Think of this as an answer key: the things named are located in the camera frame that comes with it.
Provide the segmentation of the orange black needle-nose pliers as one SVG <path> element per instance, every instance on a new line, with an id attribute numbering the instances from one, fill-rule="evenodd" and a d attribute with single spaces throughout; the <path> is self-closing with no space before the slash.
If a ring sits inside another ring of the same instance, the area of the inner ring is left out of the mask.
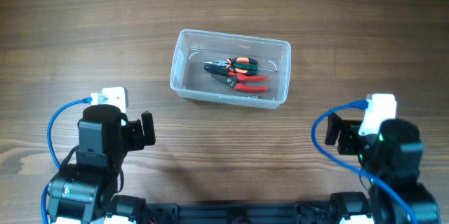
<path id="1" fill-rule="evenodd" d="M 257 73 L 258 61 L 248 57 L 227 58 L 226 60 L 203 61 L 204 70 L 211 74 L 253 76 Z"/>

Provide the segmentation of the clear plastic container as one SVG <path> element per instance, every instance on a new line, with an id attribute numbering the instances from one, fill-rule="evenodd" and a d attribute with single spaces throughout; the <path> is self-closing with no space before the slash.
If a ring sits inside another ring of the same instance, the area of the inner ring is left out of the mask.
<path id="1" fill-rule="evenodd" d="M 182 98 L 275 109 L 287 100 L 290 71 L 287 41 L 184 29 L 170 87 Z"/>

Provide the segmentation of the black red screwdriver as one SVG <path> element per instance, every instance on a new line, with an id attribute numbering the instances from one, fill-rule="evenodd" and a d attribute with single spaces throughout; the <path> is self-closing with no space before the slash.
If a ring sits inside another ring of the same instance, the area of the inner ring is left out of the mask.
<path id="1" fill-rule="evenodd" d="M 225 67 L 220 67 L 217 65 L 206 64 L 206 65 L 204 65 L 203 68 L 209 74 L 216 74 L 216 75 L 225 76 L 225 77 L 232 77 L 232 76 L 236 75 L 235 72 L 230 72 Z"/>

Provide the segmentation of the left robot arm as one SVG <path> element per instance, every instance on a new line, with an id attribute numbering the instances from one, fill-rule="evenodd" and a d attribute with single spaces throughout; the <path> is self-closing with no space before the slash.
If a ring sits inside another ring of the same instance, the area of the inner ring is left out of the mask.
<path id="1" fill-rule="evenodd" d="M 44 223 L 63 218 L 92 223 L 104 218 L 123 189 L 122 164 L 129 152 L 156 142 L 152 113 L 135 121 L 113 105 L 92 105 L 79 120 L 79 144 L 60 163 L 41 197 Z"/>

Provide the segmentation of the red handled pruning shears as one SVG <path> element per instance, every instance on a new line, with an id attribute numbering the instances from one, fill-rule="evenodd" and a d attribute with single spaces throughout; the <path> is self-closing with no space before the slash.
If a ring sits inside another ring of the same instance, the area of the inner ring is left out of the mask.
<path id="1" fill-rule="evenodd" d="M 215 80 L 232 87 L 236 91 L 248 93 L 264 93 L 269 90 L 268 86 L 249 86 L 246 82 L 260 82 L 268 80 L 268 76 L 246 76 L 237 73 L 232 76 L 222 76 L 218 74 L 210 75 Z"/>

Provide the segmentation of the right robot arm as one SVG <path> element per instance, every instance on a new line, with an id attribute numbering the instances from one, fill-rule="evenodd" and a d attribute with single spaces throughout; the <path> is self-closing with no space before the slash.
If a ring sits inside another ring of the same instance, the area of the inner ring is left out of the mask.
<path id="1" fill-rule="evenodd" d="M 360 136 L 361 122 L 328 116 L 325 144 L 342 155 L 356 155 L 361 168 L 386 183 L 415 214 L 419 224 L 440 223 L 438 204 L 418 182 L 424 146 L 418 128 L 403 119 L 387 119 L 378 133 Z"/>

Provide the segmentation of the green handled screwdriver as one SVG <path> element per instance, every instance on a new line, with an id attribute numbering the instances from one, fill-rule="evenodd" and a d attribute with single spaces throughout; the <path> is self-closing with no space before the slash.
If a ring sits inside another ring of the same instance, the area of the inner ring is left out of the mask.
<path id="1" fill-rule="evenodd" d="M 277 70 L 264 69 L 264 68 L 258 67 L 257 65 L 245 64 L 245 63 L 240 63 L 240 62 L 234 63 L 233 67 L 239 68 L 240 70 L 250 70 L 250 71 L 262 70 L 262 71 L 275 72 L 275 73 L 278 72 Z"/>

